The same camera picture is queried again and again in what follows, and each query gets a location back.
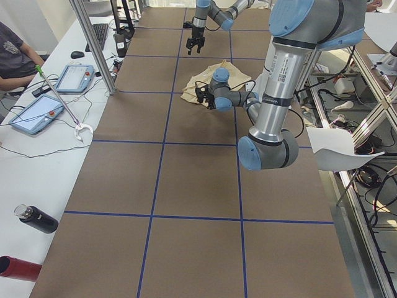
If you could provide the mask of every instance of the red cylinder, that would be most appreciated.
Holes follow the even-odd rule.
[[[0,257],[0,276],[4,278],[21,279],[23,281],[36,281],[42,265],[12,258]]]

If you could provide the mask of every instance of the computer mouse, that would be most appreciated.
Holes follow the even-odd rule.
[[[84,57],[84,56],[85,56],[85,54],[83,52],[80,52],[80,51],[73,51],[70,54],[70,58],[72,58],[72,59],[77,59],[77,58],[81,58],[81,57]]]

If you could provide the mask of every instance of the tan cloth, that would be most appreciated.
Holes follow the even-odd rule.
[[[182,94],[181,98],[185,99],[186,101],[192,102],[194,104],[198,104],[199,102],[197,101],[197,96],[194,91],[195,82],[201,81],[206,84],[209,84],[212,79],[212,74],[219,67],[224,67],[229,71],[230,77],[229,77],[228,84],[231,88],[237,86],[238,84],[249,81],[251,79],[250,76],[247,76],[246,74],[239,71],[237,69],[237,67],[235,67],[233,64],[231,64],[230,62],[227,62],[226,60],[223,60],[222,63],[210,65],[202,73],[198,74],[197,76],[193,76],[190,79],[190,81],[187,83],[186,87],[182,90],[183,94]],[[203,86],[203,83],[197,83],[197,86],[201,87],[201,86]],[[243,85],[238,86],[236,89],[241,89],[241,87],[243,87]],[[205,107],[208,107],[208,104],[206,102],[203,102],[202,105],[204,105]]]

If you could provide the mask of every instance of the black bottle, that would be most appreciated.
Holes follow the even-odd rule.
[[[39,231],[50,234],[58,228],[58,221],[34,206],[19,205],[14,214],[19,220]]]

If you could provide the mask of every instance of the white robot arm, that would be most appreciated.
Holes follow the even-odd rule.
[[[192,38],[203,38],[205,12],[212,19],[219,19],[217,23],[222,27],[223,24],[233,24],[243,10],[229,8],[219,18],[220,12],[210,13],[219,8],[213,8],[213,1],[205,6],[205,1],[197,0]],[[249,1],[236,4],[241,4],[244,9],[252,5]],[[225,88],[228,73],[224,69],[215,71],[208,90],[214,95],[216,108],[224,111],[228,107],[243,106],[254,122],[248,136],[238,142],[239,159],[245,168],[283,168],[296,160],[297,142],[282,127],[305,58],[313,50],[346,48],[360,42],[364,34],[366,4],[366,0],[278,0],[269,20],[275,53],[271,57],[272,66],[261,100],[255,96],[246,96],[242,102],[234,100],[231,95],[234,91]],[[223,27],[229,30],[231,25]],[[200,48],[204,41],[196,44]]]

